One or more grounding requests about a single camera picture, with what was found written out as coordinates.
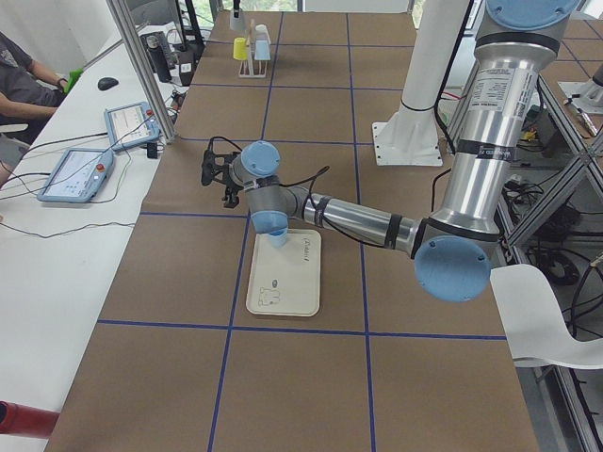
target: white plastic base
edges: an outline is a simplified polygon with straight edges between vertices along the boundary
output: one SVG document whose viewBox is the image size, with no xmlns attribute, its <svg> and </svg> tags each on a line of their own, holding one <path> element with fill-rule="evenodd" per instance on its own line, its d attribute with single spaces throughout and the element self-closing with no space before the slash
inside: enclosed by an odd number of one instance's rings
<svg viewBox="0 0 603 452">
<path fill-rule="evenodd" d="M 290 229 L 281 248 L 255 238 L 247 309 L 256 315 L 310 316 L 320 307 L 320 234 Z"/>
<path fill-rule="evenodd" d="M 375 157 L 379 166 L 442 166 L 437 129 L 433 120 L 409 123 L 401 121 L 397 111 L 389 122 L 373 122 L 372 132 Z"/>
<path fill-rule="evenodd" d="M 559 82 L 559 87 L 568 98 L 572 97 L 573 94 L 579 94 L 583 86 L 583 82 Z M 577 108 L 581 108 L 586 114 L 603 115 L 603 106 L 587 104 L 579 97 L 572 99 L 572 104 L 574 104 Z"/>
</svg>

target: computer mouse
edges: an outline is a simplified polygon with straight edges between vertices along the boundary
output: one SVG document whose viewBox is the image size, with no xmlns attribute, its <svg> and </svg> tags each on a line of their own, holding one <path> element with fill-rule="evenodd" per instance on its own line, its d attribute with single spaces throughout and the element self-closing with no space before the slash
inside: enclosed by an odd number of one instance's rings
<svg viewBox="0 0 603 452">
<path fill-rule="evenodd" d="M 103 77 L 98 81 L 97 87 L 100 91 L 107 91 L 109 88 L 113 88 L 118 83 L 120 82 L 113 77 Z"/>
</svg>

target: white table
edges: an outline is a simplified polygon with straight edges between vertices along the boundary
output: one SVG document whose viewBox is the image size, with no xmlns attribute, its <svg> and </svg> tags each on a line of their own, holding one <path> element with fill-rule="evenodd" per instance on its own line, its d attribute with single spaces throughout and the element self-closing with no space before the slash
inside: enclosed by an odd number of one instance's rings
<svg viewBox="0 0 603 452">
<path fill-rule="evenodd" d="M 100 91 L 96 84 L 104 76 L 120 84 Z M 158 85 L 167 99 L 173 86 Z M 34 145 L 105 132 L 105 109 L 144 100 L 122 45 L 83 73 Z M 66 146 L 105 149 L 108 140 L 88 138 L 39 148 L 15 173 L 50 172 Z M 130 153 L 132 163 L 115 201 L 59 206 L 42 204 L 31 194 L 3 200 L 25 192 L 14 181 L 0 190 L 0 215 L 7 225 L 39 234 L 90 223 L 134 223 L 158 161 L 140 148 Z M 116 157 L 96 201 L 115 194 L 127 162 L 125 153 Z M 41 187 L 44 179 L 25 178 L 30 189 Z M 40 239 L 0 226 L 0 400 L 60 411 L 131 232 L 129 227 L 107 226 Z M 40 452 L 45 445 L 44 440 L 0 435 L 0 452 Z"/>
</svg>

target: person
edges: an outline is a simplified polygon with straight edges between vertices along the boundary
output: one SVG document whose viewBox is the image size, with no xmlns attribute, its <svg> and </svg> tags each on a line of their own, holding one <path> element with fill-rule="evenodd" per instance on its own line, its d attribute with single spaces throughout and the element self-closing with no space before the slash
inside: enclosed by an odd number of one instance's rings
<svg viewBox="0 0 603 452">
<path fill-rule="evenodd" d="M 55 88 L 49 89 L 36 79 Z M 27 124 L 24 131 L 7 136 L 31 144 L 63 102 L 66 85 L 65 78 L 0 32 L 0 125 Z M 21 160 L 23 149 L 0 143 L 0 186 Z"/>
</svg>

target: white wall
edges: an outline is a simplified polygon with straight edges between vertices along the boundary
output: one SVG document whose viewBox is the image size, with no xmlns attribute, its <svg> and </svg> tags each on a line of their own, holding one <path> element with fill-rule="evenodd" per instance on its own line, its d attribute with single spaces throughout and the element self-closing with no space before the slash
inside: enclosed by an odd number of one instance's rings
<svg viewBox="0 0 603 452">
<path fill-rule="evenodd" d="M 0 30 L 58 73 L 82 67 L 114 27 L 105 0 L 0 2 Z"/>
<path fill-rule="evenodd" d="M 304 0 L 305 11 L 404 12 L 408 0 Z"/>
</svg>

